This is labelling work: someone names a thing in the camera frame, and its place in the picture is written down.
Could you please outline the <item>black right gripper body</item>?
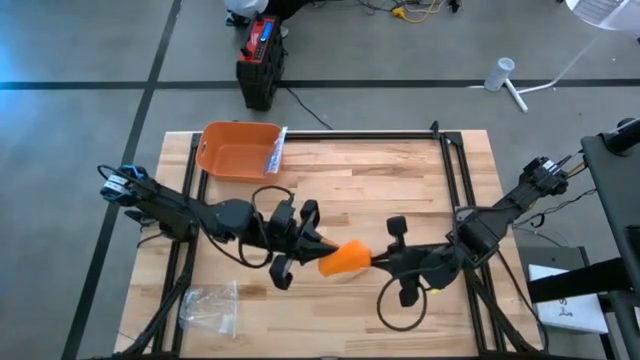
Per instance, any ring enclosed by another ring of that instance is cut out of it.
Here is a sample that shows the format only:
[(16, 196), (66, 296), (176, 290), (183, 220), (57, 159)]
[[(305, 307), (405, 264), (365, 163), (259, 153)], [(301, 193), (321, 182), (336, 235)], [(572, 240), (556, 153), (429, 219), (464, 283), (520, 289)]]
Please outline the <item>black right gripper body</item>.
[(413, 306), (420, 291), (443, 289), (457, 277), (458, 258), (451, 244), (408, 245), (404, 216), (389, 218), (386, 226), (393, 238), (386, 252), (398, 254), (390, 261), (397, 270), (391, 276), (400, 283), (398, 298), (402, 307)]

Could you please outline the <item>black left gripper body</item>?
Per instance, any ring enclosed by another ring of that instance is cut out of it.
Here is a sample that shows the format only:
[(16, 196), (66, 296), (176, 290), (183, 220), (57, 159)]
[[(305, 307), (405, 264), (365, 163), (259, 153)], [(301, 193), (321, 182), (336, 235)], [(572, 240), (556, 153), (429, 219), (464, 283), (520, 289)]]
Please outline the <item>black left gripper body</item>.
[(295, 218), (295, 208), (291, 200), (281, 201), (274, 211), (275, 219), (264, 221), (261, 214), (257, 216), (260, 229), (266, 236), (265, 244), (270, 253), (276, 253), (269, 268), (269, 275), (275, 287), (287, 290), (293, 280), (290, 267), (298, 261), (298, 251), (301, 248), (312, 248), (312, 243), (302, 237), (306, 225), (319, 224), (319, 205), (316, 200), (306, 200), (300, 210), (301, 222)]

